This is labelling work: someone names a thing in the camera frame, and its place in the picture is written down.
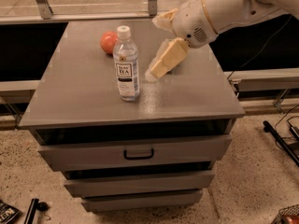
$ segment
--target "bottle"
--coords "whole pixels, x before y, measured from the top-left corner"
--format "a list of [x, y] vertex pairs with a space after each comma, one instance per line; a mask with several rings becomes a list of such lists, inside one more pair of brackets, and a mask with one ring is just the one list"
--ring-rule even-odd
[[133, 101], [140, 93], [138, 50], [128, 26], [117, 28], [118, 41], [113, 49], [118, 88], [124, 101]]

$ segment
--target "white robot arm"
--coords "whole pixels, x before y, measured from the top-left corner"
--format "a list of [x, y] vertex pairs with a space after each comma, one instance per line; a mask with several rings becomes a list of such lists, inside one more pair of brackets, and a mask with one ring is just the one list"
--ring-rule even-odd
[[287, 13], [299, 19], [299, 0], [188, 0], [179, 9], [153, 19], [157, 27], [171, 31], [177, 38], [161, 45], [146, 79], [162, 77], [186, 58], [189, 48], [201, 48], [229, 29]]

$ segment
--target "wire mesh basket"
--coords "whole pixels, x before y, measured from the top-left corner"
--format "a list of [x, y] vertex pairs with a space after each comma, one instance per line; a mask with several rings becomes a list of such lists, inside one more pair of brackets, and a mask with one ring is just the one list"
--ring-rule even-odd
[[278, 215], [272, 221], [271, 224], [284, 224], [282, 216], [299, 215], [299, 205], [289, 206], [287, 208], [280, 209]]

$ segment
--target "drawer handle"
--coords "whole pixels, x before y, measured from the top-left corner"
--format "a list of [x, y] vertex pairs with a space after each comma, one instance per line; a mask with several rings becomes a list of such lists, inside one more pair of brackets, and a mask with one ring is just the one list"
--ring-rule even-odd
[[142, 156], [142, 157], [129, 157], [128, 156], [128, 151], [124, 150], [123, 151], [123, 157], [128, 160], [128, 161], [141, 161], [141, 160], [149, 160], [155, 155], [155, 150], [152, 148], [150, 150], [150, 154], [148, 156]]

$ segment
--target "red ball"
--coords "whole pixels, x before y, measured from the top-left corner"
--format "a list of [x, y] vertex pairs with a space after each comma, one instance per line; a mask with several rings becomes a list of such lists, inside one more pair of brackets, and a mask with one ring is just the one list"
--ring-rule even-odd
[[113, 49], [118, 41], [118, 36], [115, 32], [107, 31], [102, 34], [100, 45], [102, 50], [107, 54], [113, 54]]

